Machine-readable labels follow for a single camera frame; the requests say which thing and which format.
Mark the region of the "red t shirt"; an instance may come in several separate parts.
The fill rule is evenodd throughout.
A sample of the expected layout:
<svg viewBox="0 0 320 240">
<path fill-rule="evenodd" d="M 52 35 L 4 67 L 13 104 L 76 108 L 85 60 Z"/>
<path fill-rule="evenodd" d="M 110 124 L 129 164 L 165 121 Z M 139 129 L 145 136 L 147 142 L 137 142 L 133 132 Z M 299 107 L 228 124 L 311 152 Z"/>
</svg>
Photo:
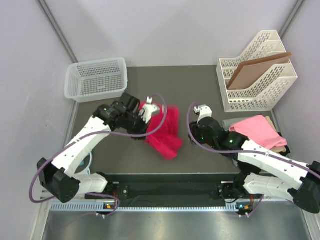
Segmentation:
<svg viewBox="0 0 320 240">
<path fill-rule="evenodd" d="M 166 161 L 171 161 L 178 155 L 183 145 L 179 137 L 180 110 L 176 105 L 167 107 L 167 115 L 161 128 L 146 137 L 145 143 L 157 151 Z"/>
</svg>

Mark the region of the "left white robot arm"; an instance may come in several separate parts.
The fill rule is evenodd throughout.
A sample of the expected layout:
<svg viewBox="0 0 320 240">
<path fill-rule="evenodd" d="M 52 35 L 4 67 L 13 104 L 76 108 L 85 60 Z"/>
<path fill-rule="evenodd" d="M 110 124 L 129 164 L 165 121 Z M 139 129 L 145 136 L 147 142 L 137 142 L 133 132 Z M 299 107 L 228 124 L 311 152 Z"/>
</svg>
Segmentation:
<svg viewBox="0 0 320 240">
<path fill-rule="evenodd" d="M 41 159 L 37 163 L 39 181 L 61 203 L 78 195 L 97 193 L 109 198 L 114 187 L 102 173 L 80 174 L 77 168 L 85 157 L 106 137 L 117 129 L 124 129 L 134 139 L 144 139 L 152 115 L 159 107 L 148 97 L 141 106 L 138 98 L 123 93 L 112 104 L 102 104 L 91 115 L 83 129 L 71 140 L 62 153 L 52 161 Z"/>
</svg>

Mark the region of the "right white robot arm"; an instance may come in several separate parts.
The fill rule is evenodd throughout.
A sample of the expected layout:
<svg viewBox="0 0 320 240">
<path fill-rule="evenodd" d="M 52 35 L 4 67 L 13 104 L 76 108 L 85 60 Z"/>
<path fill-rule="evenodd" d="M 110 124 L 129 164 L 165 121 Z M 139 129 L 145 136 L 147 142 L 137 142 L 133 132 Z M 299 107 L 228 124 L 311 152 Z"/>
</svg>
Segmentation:
<svg viewBox="0 0 320 240">
<path fill-rule="evenodd" d="M 202 149 L 232 159 L 241 170 L 233 181 L 239 198 L 269 195 L 300 209 L 320 212 L 320 163 L 298 162 L 273 153 L 237 132 L 225 131 L 212 117 L 187 121 L 189 139 Z"/>
</svg>

